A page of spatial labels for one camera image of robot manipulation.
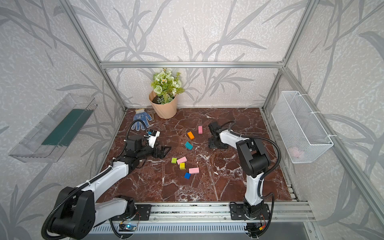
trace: red marble tile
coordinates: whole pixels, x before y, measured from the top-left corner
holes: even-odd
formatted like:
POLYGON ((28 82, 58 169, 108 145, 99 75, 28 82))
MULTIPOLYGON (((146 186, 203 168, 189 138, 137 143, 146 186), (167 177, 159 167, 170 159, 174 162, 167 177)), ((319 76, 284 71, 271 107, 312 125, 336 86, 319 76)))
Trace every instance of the red marble tile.
MULTIPOLYGON (((122 150, 134 114, 134 109, 127 111, 103 169, 122 150)), ((108 201, 117 195, 134 197, 137 202, 242 201, 246 175, 240 167, 237 151, 231 147, 208 147, 208 138, 211 136, 208 124, 216 120, 223 124, 234 119, 237 121, 232 128, 234 131, 269 137, 258 108, 184 108, 178 109, 171 119, 161 119, 155 115, 155 122, 150 122, 151 128, 160 131, 158 141, 161 145, 171 146, 171 151, 165 159, 149 157, 143 168, 135 169, 118 181, 98 202, 108 201), (198 134, 199 125, 203 126, 203 134, 198 134), (188 138, 186 133, 189 131, 192 131, 195 139, 188 138), (185 147, 186 141, 193 145, 192 150, 185 147), (172 157, 183 156, 188 159, 186 170, 180 170, 179 165, 170 162, 172 157), (193 167, 199 167, 200 173, 185 179, 184 174, 193 167)), ((130 136, 136 134, 142 135, 143 132, 130 131, 130 136)), ((265 143, 265 146, 275 162, 273 146, 269 143, 265 143)), ((291 200, 280 167, 264 181, 263 195, 271 191, 275 193, 277 201, 291 200)))

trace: yellow block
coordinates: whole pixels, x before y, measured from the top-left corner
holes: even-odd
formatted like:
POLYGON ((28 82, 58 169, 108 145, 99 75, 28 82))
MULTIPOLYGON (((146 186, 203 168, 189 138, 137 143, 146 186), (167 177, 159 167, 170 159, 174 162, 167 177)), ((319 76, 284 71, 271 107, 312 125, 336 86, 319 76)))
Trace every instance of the yellow block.
POLYGON ((193 139, 195 138, 195 136, 192 134, 192 132, 188 132, 187 134, 188 134, 188 137, 189 137, 191 140, 193 140, 193 139))

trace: blue block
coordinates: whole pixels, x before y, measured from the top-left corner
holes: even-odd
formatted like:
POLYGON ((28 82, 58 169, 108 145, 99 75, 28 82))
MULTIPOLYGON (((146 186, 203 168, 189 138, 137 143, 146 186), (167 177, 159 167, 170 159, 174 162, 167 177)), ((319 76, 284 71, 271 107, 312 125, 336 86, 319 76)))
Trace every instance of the blue block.
POLYGON ((185 175, 184 175, 184 177, 185 177, 186 179, 189 179, 189 178, 191 177, 191 174, 186 172, 185 175))
POLYGON ((192 150, 192 145, 189 142, 185 143, 185 147, 188 148, 189 150, 192 150))

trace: leaf pattern wallpaper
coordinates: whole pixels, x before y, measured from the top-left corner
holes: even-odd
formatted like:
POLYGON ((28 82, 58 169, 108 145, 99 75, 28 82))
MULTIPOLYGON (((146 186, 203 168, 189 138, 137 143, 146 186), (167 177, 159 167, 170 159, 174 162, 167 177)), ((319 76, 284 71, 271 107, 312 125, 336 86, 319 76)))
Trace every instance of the leaf pattern wallpaper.
POLYGON ((42 239, 41 225, 65 186, 99 172, 123 117, 110 89, 64 14, 46 0, 0 2, 0 238, 42 239), (98 107, 57 163, 10 156, 68 93, 98 107))
MULTIPOLYGON (((102 61, 281 61, 306 0, 71 0, 102 61)), ((157 69, 109 69, 127 106, 157 69)), ((277 69, 183 68, 179 106, 262 106, 277 69)))
MULTIPOLYGON (((383 22, 384 1, 320 2, 288 67, 384 197, 383 22)), ((271 122, 279 93, 289 90, 282 78, 266 108, 271 122)), ((274 123, 272 128, 279 138, 274 123)), ((311 164, 286 164, 326 239, 384 239, 332 150, 311 164)))

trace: glove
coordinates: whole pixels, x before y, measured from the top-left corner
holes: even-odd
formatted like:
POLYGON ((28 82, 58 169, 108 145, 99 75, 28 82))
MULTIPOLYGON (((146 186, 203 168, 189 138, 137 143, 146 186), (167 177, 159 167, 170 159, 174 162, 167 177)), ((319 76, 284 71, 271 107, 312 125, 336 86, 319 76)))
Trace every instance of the glove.
MULTIPOLYGON (((136 114, 133 117, 133 120, 140 119, 145 123, 146 127, 149 127, 148 121, 152 121, 152 117, 148 113, 145 112, 144 108, 136 109, 135 111, 136 111, 136 114)), ((132 130, 136 129, 136 131, 140 131, 140 128, 141 128, 141 130, 145 130, 145 128, 141 122, 135 122, 135 124, 133 124, 131 129, 132 130)))

